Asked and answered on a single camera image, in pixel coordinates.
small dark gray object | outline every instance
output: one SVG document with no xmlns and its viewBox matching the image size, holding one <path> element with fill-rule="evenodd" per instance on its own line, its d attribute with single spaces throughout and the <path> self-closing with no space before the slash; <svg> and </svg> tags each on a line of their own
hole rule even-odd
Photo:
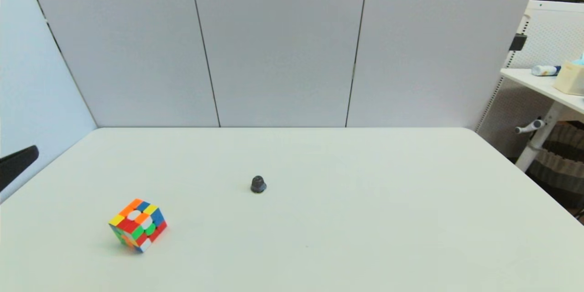
<svg viewBox="0 0 584 292">
<path fill-rule="evenodd" d="M 261 176 L 255 176 L 254 179 L 252 179 L 252 192 L 261 193 L 266 190 L 266 187 L 267 185 Z"/>
</svg>

green sticker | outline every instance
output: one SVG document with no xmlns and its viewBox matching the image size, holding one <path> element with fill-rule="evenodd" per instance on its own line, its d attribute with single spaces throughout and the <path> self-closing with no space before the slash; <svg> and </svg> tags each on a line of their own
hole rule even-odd
<svg viewBox="0 0 584 292">
<path fill-rule="evenodd" d="M 156 225 L 154 223 L 150 224 L 150 227 L 146 229 L 146 235 L 150 236 L 154 230 L 156 229 Z"/>
<path fill-rule="evenodd" d="M 138 226 L 138 228 L 136 228 L 136 230 L 134 230 L 134 232 L 132 232 L 132 237 L 134 238 L 134 240 L 137 240 L 138 237 L 140 237 L 140 235 L 144 232 L 144 228 L 142 228 L 142 226 Z"/>
</svg>

panel seam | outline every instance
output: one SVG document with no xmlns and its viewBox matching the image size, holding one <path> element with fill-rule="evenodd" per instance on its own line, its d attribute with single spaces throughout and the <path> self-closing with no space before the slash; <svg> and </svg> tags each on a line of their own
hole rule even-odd
<svg viewBox="0 0 584 292">
<path fill-rule="evenodd" d="M 209 66 L 209 58 L 207 57 L 207 47 L 205 45 L 205 38 L 203 36 L 203 26 L 201 23 L 201 17 L 198 14 L 197 0 L 194 0 L 194 9 L 197 12 L 198 29 L 201 33 L 201 41 L 203 42 L 203 52 L 205 53 L 205 63 L 207 63 L 207 73 L 209 73 L 209 82 L 211 84 L 211 93 L 213 94 L 213 103 L 215 103 L 215 114 L 217 115 L 217 124 L 219 125 L 219 128 L 221 128 L 221 120 L 219 119 L 219 109 L 217 109 L 217 99 L 215 98 L 215 88 L 213 88 L 213 78 L 211 77 L 211 67 Z"/>
<path fill-rule="evenodd" d="M 351 109 L 351 96 L 353 95 L 353 82 L 355 81 L 355 70 L 357 68 L 357 54 L 359 53 L 359 40 L 361 38 L 361 26 L 363 25 L 363 11 L 365 11 L 365 0 L 361 3 L 361 18 L 359 19 L 359 32 L 357 33 L 357 46 L 355 47 L 355 60 L 353 61 L 353 73 L 351 75 L 351 88 L 349 89 L 349 103 L 347 104 L 347 117 L 344 120 L 344 127 L 349 122 L 349 110 Z"/>
</svg>

white desk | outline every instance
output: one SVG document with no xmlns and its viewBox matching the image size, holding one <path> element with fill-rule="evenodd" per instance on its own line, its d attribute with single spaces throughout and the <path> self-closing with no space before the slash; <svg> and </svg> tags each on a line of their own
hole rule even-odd
<svg viewBox="0 0 584 292">
<path fill-rule="evenodd" d="M 558 122 L 563 111 L 566 110 L 566 107 L 584 114 L 584 97 L 560 92 L 553 87 L 556 79 L 555 76 L 534 76 L 531 74 L 530 69 L 503 69 L 501 70 L 501 74 L 505 78 L 510 78 L 519 84 L 523 84 L 523 86 L 553 99 L 553 105 L 543 119 L 546 122 L 546 126 L 536 132 L 517 160 L 517 167 L 525 172 L 536 158 L 538 152 L 542 149 L 549 133 Z"/>
<path fill-rule="evenodd" d="M 107 224 L 136 197 L 141 255 Z M 0 290 L 580 292 L 583 240 L 461 128 L 109 128 L 4 202 Z"/>
</svg>

tissue box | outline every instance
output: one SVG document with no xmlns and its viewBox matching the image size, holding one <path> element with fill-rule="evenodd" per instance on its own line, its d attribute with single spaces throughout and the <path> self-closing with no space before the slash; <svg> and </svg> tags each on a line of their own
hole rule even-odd
<svg viewBox="0 0 584 292">
<path fill-rule="evenodd" d="M 584 96 L 584 65 L 563 63 L 553 87 L 563 93 Z"/>
</svg>

